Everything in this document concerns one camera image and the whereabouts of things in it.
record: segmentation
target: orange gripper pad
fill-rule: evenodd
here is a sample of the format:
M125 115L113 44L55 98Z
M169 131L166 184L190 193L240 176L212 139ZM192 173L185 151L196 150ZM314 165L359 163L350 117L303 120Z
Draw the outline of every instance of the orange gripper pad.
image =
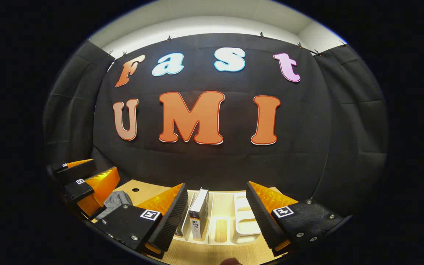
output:
M68 168L71 168L73 166L77 166L79 164L83 164L83 163L85 163L87 161L90 161L90 160L92 160L92 159L86 159L86 160L80 160L80 161L75 161L75 162L71 162L71 163L66 163L66 165L68 166Z
M170 188L167 191L164 191L146 201L143 203L140 203L137 205L139 208L153 210L160 212L163 216L166 215L166 212L171 206L171 203L173 203L174 198L180 191L183 183L176 185L172 188Z
M119 181L120 176L116 167L85 180L93 188L94 193L80 200L78 206L91 216L98 208L104 206L104 201L111 195Z
M250 184L254 188L254 191L256 191L256 194L269 214L271 214L272 210L274 209L298 203L298 201L294 200L293 198L290 198L277 191L273 191L270 188L266 188L251 181Z

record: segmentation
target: cutout letter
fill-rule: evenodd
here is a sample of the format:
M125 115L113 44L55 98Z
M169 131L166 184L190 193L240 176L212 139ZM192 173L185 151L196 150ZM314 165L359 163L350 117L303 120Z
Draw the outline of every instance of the cutout letter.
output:
M152 70L152 75L159 77L163 74L178 74L184 68L181 64L184 55L179 52L165 55L158 60L159 65Z
M282 75L291 82L299 82L300 75L294 74L292 66L297 66L296 61L289 58L287 53L279 53L273 55L274 59L279 60L279 66L281 67Z
M216 50L214 56L220 61L213 65L221 72L237 72L244 68L244 51L237 47L221 47Z
M195 126L199 130L194 141L201 144L221 144L223 137L219 133L220 104L225 95L216 91L202 93L191 111L187 108L181 94L168 92L160 96L163 103L163 133L160 141L176 142L178 135L174 132L174 124L182 139L187 142L192 136Z
M134 58L123 65L123 70L119 81L117 81L116 87L125 85L128 82L128 76L133 74L137 68L138 63L145 60L145 55L140 55L137 58Z
M274 122L276 109L281 105L281 101L271 96L256 96L253 101L258 105L258 125L251 142L256 145L273 144L278 140L274 134Z
M127 130L123 127L122 122L122 109L123 102L116 102L112 106L114 109L114 120L116 121L116 131L119 136L127 141L132 141L137 136L137 105L138 99L130 99L126 102L128 107L128 120L130 121L130 128Z

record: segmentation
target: gray cloth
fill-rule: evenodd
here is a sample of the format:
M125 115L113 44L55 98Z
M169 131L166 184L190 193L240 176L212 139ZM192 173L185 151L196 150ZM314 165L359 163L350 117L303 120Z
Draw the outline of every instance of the gray cloth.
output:
M113 191L104 202L104 205L107 207L107 209L100 213L98 216L96 216L96 220L101 220L106 215L108 215L113 210L117 209L123 204L132 205L132 201L128 197L128 194L123 191Z

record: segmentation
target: table surface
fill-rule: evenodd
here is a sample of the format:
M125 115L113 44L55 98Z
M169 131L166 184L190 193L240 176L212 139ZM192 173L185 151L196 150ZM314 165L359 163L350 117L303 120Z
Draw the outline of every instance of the table surface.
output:
M158 186L131 180L114 191L124 191L130 196L134 206L166 191L170 187ZM257 265L269 262L274 257L262 235L256 241L239 245L204 245L173 240L163 259L156 259L172 265L219 265L226 258L236 258L243 265Z

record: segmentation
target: letter m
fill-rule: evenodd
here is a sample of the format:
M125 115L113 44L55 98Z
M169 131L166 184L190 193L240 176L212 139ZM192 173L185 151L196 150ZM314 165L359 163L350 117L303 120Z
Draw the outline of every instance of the letter m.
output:
M220 104L225 95L216 91L202 93L191 111L187 108L181 94L168 92L160 96L163 103L163 133L160 141L176 142L178 135L174 132L174 124L182 139L191 139L195 126L199 124L194 141L200 144L221 144L223 137L219 133Z

